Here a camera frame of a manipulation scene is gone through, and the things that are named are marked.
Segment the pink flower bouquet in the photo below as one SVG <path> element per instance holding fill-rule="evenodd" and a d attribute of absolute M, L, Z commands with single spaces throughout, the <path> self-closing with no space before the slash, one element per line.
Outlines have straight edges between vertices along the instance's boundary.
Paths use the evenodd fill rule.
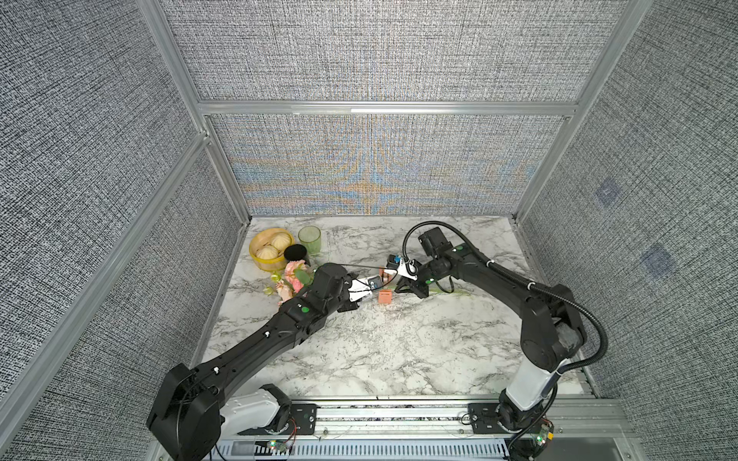
<path fill-rule="evenodd" d="M 385 268 L 377 267 L 377 270 L 379 271 L 377 276 L 381 276 L 380 272 L 384 269 Z M 315 272 L 316 270 L 314 268 L 303 263 L 303 261 L 288 263 L 288 265 L 286 265 L 286 269 L 274 272 L 270 276 L 271 284 L 265 287 L 263 292 L 267 296 L 277 296 L 279 298 L 279 303 L 283 303 L 296 296 L 300 289 L 312 284 Z M 394 282 L 401 282 L 401 280 L 403 280 L 403 278 L 396 275 L 394 281 L 389 285 L 389 287 L 393 290 L 395 288 Z M 370 296 L 359 301 L 372 297 L 376 297 L 378 299 L 378 294 L 379 290 L 374 291 Z"/>

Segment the orange tape dispenser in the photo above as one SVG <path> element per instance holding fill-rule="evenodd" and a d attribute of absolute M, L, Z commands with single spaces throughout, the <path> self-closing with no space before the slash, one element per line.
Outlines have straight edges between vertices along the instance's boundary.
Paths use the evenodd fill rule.
<path fill-rule="evenodd" d="M 389 287 L 389 285 L 392 284 L 392 282 L 394 281 L 396 273 L 393 271 L 387 272 L 382 270 L 380 274 L 382 282 L 386 284 L 386 286 L 379 290 L 378 302 L 380 305 L 390 305 L 393 300 L 393 290 L 391 287 Z"/>

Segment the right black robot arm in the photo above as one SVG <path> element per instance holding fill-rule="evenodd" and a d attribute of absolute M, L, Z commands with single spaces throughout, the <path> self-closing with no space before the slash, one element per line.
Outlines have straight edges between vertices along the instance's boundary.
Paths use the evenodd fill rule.
<path fill-rule="evenodd" d="M 425 299 L 431 285 L 443 279 L 462 280 L 506 305 L 520 319 L 524 358 L 500 394 L 496 419 L 503 431 L 523 435 L 546 415 L 563 375 L 605 357 L 609 338 L 603 323 L 574 300 L 567 286 L 538 284 L 503 267 L 457 228 L 451 231 L 460 238 L 459 245 L 445 236 L 447 223 L 425 221 L 416 228 L 422 232 L 418 241 L 428 261 L 411 259 L 406 245 L 399 255 L 388 257 L 401 277 L 398 292 Z"/>

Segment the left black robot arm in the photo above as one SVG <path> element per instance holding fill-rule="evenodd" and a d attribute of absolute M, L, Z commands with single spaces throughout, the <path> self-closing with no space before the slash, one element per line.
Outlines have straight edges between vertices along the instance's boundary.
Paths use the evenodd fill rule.
<path fill-rule="evenodd" d="M 175 460 L 200 460 L 215 447 L 226 417 L 221 409 L 234 392 L 282 353 L 319 332 L 336 312 L 354 310 L 354 278 L 335 263 L 318 267 L 312 284 L 283 302 L 259 330 L 214 359 L 168 371 L 146 426 Z"/>

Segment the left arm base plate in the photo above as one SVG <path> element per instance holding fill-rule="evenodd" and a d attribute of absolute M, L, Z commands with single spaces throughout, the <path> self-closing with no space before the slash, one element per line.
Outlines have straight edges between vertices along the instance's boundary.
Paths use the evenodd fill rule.
<path fill-rule="evenodd" d="M 318 405 L 312 403 L 292 403 L 289 412 L 281 412 L 277 420 L 267 428 L 249 428 L 240 430 L 238 435 L 275 435 L 286 437 L 288 435 L 313 435 L 317 422 Z"/>

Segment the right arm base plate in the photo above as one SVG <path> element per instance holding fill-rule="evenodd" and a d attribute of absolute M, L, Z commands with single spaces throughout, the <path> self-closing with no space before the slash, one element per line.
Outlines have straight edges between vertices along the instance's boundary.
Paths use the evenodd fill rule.
<path fill-rule="evenodd" d="M 529 410 L 520 410 L 512 403 L 497 401 L 467 405 L 474 434 L 517 434 L 528 428 L 543 409 L 542 403 Z"/>

